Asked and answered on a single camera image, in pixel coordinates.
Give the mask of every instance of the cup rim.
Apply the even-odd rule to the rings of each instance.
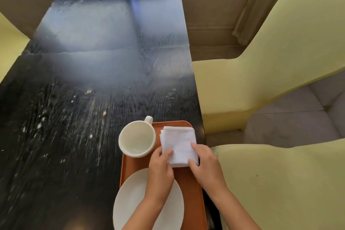
[[[121,146],[120,144],[120,137],[122,135],[122,132],[124,131],[124,129],[129,126],[130,124],[132,123],[136,123],[136,122],[141,122],[141,123],[145,123],[145,124],[148,124],[153,132],[153,140],[152,140],[152,143],[150,145],[150,147],[145,150],[144,152],[140,153],[140,154],[131,154],[129,153],[126,149],[123,149],[123,147]],[[133,158],[140,158],[140,157],[144,157],[145,155],[149,154],[149,152],[151,152],[153,146],[155,145],[155,142],[156,142],[156,132],[155,132],[155,129],[153,128],[153,126],[143,120],[136,120],[136,121],[133,121],[133,122],[130,122],[128,123],[127,125],[125,125],[125,127],[121,130],[120,132],[120,135],[119,135],[119,139],[118,139],[118,144],[119,144],[119,148],[121,149],[121,151],[128,157],[133,157]]]

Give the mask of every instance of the table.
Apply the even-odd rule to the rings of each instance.
[[[206,143],[181,0],[55,0],[0,85],[0,228],[113,229],[118,136],[147,115]]]

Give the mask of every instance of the hand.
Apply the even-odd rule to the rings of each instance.
[[[190,143],[200,157],[200,166],[188,159],[189,166],[201,187],[212,199],[223,191],[228,191],[218,158],[207,145]]]
[[[144,198],[156,202],[162,208],[174,182],[174,171],[168,163],[168,156],[173,152],[173,150],[168,150],[162,154],[162,147],[160,146],[153,152],[149,164]]]

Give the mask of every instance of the napkin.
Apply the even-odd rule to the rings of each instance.
[[[188,159],[199,165],[198,154],[190,145],[196,143],[194,128],[165,126],[160,131],[162,153],[172,149],[174,153],[169,156],[168,162],[172,167],[188,167]]]

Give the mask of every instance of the cup handle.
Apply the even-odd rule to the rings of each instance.
[[[152,122],[153,122],[153,117],[152,116],[147,116],[145,117],[145,120],[144,120],[146,123],[149,123],[150,125],[152,125]]]

